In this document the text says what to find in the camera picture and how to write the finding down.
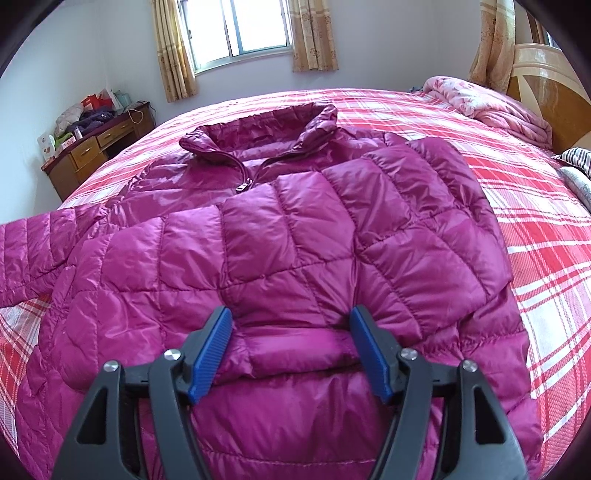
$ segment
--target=beige curtain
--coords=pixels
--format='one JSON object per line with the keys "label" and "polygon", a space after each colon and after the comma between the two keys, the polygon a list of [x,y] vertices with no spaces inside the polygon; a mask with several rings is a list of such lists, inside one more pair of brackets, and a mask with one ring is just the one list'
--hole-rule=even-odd
{"label": "beige curtain", "polygon": [[338,70],[327,0],[289,0],[294,72]]}
{"label": "beige curtain", "polygon": [[506,93],[515,57],[514,0],[480,0],[482,37],[469,80]]}
{"label": "beige curtain", "polygon": [[197,94],[177,0],[151,0],[162,83],[169,103]]}

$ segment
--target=blue gripper pad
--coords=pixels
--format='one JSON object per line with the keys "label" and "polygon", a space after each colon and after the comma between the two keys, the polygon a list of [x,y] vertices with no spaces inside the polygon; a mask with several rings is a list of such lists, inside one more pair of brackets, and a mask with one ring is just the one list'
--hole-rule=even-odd
{"label": "blue gripper pad", "polygon": [[232,335],[232,312],[225,307],[216,309],[199,333],[207,335],[207,338],[202,339],[203,346],[193,364],[193,378],[188,394],[192,405],[207,395],[212,386],[213,377]]}
{"label": "blue gripper pad", "polygon": [[394,392],[390,386],[390,366],[374,337],[374,333],[379,334],[379,328],[363,306],[356,306],[351,310],[349,322],[351,336],[372,392],[387,404],[392,400]]}

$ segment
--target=white cord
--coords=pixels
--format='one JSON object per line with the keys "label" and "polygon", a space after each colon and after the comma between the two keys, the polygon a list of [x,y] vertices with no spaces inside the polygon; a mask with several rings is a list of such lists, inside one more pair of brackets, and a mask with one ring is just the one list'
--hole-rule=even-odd
{"label": "white cord", "polygon": [[[139,122],[136,122],[136,121],[134,120],[134,117],[132,117],[132,116],[131,116],[131,112],[138,112],[138,113],[141,113],[141,115],[142,115],[142,119],[141,119]],[[132,121],[133,123],[135,123],[136,125],[139,125],[141,122],[143,122],[143,121],[144,121],[144,113],[143,113],[143,112],[140,112],[139,110],[136,110],[135,108],[132,108],[132,109],[130,109],[130,110],[127,110],[127,113],[129,113],[129,118],[131,118],[131,121]]]}

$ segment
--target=blue rubber pad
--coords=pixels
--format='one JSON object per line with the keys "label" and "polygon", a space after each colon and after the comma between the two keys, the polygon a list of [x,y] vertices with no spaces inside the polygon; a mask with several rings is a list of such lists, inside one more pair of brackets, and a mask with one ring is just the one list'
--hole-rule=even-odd
{"label": "blue rubber pad", "polygon": [[372,392],[383,403],[387,404],[394,396],[389,382],[390,368],[381,354],[372,333],[369,331],[361,312],[357,308],[351,310],[349,321],[351,335]]}
{"label": "blue rubber pad", "polygon": [[189,401],[192,405],[209,392],[231,335],[232,312],[224,309],[193,365],[193,383],[189,388]]}

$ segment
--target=screw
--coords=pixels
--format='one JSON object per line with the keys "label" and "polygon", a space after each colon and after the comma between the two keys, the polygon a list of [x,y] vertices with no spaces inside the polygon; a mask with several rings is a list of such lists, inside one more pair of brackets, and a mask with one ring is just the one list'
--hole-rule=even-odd
{"label": "screw", "polygon": [[166,360],[170,360],[171,362],[178,360],[179,358],[181,358],[181,350],[177,350],[176,348],[166,350],[164,352],[164,358]]}
{"label": "screw", "polygon": [[474,360],[464,360],[462,368],[471,374],[478,370],[478,364]]}
{"label": "screw", "polygon": [[414,348],[403,348],[400,352],[400,356],[405,360],[416,360],[418,358],[418,352]]}
{"label": "screw", "polygon": [[113,373],[119,369],[119,362],[117,360],[109,360],[107,363],[103,365],[103,370],[105,372]]}

